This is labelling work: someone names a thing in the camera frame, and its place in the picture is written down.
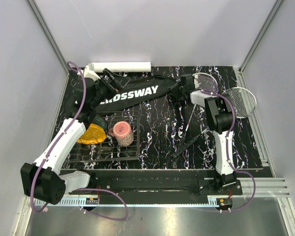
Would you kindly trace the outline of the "white shuttlecock tube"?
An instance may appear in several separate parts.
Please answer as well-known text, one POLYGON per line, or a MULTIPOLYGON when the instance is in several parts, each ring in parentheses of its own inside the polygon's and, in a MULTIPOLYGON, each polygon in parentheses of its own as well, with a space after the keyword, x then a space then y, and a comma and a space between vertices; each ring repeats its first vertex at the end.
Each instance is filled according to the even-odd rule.
POLYGON ((150 62, 91 62, 87 69, 101 73, 105 68, 112 72, 150 72, 150 62))

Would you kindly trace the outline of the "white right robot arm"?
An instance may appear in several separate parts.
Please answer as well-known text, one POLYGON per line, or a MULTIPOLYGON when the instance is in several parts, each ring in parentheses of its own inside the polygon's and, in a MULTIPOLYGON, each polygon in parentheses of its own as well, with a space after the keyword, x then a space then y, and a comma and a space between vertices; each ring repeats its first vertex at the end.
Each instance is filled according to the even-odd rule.
POLYGON ((180 78, 179 92, 188 94, 191 103, 205 108, 208 129, 216 147, 214 191, 224 195, 236 183, 232 158, 232 139, 236 121, 235 110, 228 95, 219 93, 217 81, 209 74, 185 74, 180 78))

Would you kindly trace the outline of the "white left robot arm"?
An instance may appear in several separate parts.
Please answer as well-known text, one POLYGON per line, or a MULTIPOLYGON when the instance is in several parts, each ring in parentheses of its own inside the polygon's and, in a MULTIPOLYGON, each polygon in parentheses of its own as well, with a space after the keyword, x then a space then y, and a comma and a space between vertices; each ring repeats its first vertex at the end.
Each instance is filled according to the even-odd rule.
POLYGON ((77 189, 90 195, 96 190, 96 182, 86 171, 60 175, 68 154, 87 131, 96 117, 96 107, 113 99, 129 83, 130 78, 117 75, 105 68, 98 80, 82 77, 65 102, 66 118, 58 134, 46 150, 32 163, 21 167, 24 193, 31 205, 38 199, 56 205, 63 196, 77 189))

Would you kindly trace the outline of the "black racket bag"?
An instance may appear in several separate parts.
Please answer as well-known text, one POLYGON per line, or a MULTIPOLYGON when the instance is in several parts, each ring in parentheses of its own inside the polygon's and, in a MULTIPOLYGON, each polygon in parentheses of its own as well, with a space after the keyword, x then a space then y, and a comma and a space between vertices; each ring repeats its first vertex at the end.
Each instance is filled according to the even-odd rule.
MULTIPOLYGON (((102 101, 95 111, 102 114, 109 114, 114 111, 121 111, 142 102, 162 97, 171 92, 171 87, 176 87, 174 78, 154 75, 129 82, 126 87, 110 100, 102 101)), ((83 96, 83 84, 74 87, 73 93, 65 102, 65 113, 67 118, 73 118, 77 112, 83 96)))

